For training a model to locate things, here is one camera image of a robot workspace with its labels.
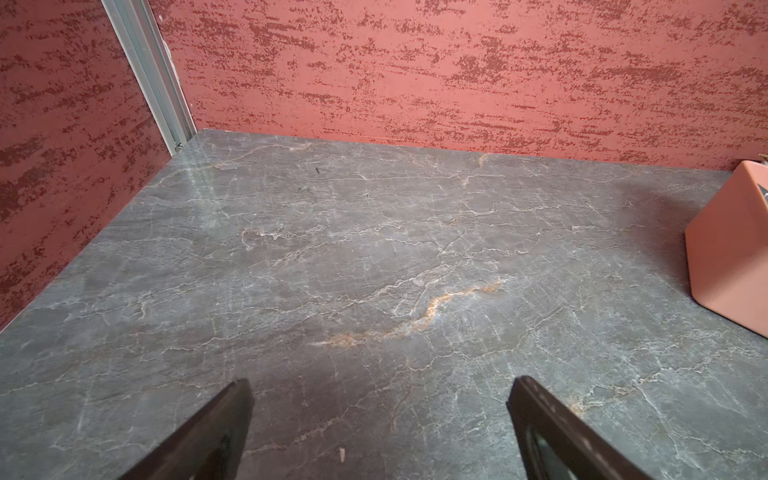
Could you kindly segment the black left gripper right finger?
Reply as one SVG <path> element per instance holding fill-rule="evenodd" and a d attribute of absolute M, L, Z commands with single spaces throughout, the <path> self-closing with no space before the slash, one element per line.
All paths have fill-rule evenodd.
<path fill-rule="evenodd" d="M 529 479 L 650 479 L 533 377 L 514 380 L 506 407 Z"/>

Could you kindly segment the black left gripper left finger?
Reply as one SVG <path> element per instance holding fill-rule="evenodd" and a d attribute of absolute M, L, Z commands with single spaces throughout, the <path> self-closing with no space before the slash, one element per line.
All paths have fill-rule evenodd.
<path fill-rule="evenodd" d="M 244 452 L 254 397 L 249 381 L 223 388 L 124 479 L 234 479 Z"/>

